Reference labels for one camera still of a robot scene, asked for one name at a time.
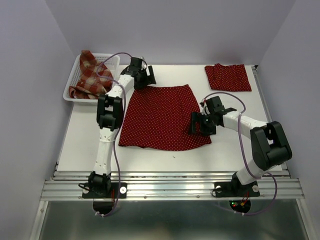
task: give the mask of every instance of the laundry basket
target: laundry basket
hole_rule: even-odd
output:
[[[92,53],[92,55],[99,62],[103,62],[104,60],[112,56],[112,54],[105,54],[105,53]],[[63,92],[63,99],[66,101],[72,101],[75,103],[97,103],[98,102],[97,99],[76,99],[76,98],[71,98],[69,96],[69,86],[76,86],[81,76],[79,59],[80,59],[80,54],[76,57],[75,62],[73,64],[71,73],[69,75],[68,81],[66,83],[66,86]],[[112,76],[115,80],[118,78],[119,64],[120,64],[120,57],[118,55],[113,56],[111,59],[109,59],[104,63],[104,65],[112,73]]]

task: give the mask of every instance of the red cloth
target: red cloth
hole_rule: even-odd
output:
[[[189,85],[135,90],[125,114],[119,146],[185,151],[210,144],[209,136],[188,134],[191,113],[199,111]]]
[[[98,99],[100,94],[111,90],[113,82],[97,76],[96,71],[101,62],[97,61],[89,50],[82,50],[79,65],[81,76],[76,86],[69,87],[69,96],[73,99]],[[102,76],[112,78],[110,70],[102,65],[99,71]]]
[[[204,67],[211,89],[229,92],[251,92],[245,65]]]

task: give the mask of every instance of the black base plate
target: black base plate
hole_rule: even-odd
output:
[[[221,192],[215,191],[215,196],[216,198],[236,198],[236,197],[243,197],[246,192],[249,192],[250,197],[260,197],[260,192],[255,192],[252,190],[253,185],[258,185],[257,182],[251,183],[247,190],[245,190],[242,194],[235,194],[233,191],[231,191],[231,182],[230,181],[219,181],[215,182],[214,186],[220,186],[221,187]]]
[[[85,188],[89,188],[89,184],[86,182],[83,184]],[[127,189],[127,183],[121,182],[120,187],[125,187]],[[107,194],[97,194],[93,191],[89,191],[88,193],[82,192],[82,198],[83,199],[111,199],[111,193],[114,190],[114,198],[117,198],[117,193],[119,189],[119,183],[118,182],[111,182],[110,191]],[[127,197],[127,192],[120,193],[119,199],[125,199]]]

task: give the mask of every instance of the gray floor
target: gray floor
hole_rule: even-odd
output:
[[[269,200],[252,201],[250,212]],[[94,215],[92,202],[48,205],[41,240],[304,240],[308,239],[295,200],[277,200],[257,216],[239,216],[211,201],[119,203],[110,217]],[[220,202],[228,207],[228,202]]]

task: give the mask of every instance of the gray wall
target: gray wall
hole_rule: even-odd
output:
[[[0,23],[0,239],[24,240],[70,115],[74,55],[43,0],[1,1]]]
[[[319,12],[320,1],[297,0],[258,67],[272,118],[283,124],[293,151],[293,158],[288,162],[290,172],[300,179],[318,231]]]
[[[90,49],[127,51],[152,64],[258,64],[295,1],[46,2],[75,55]]]

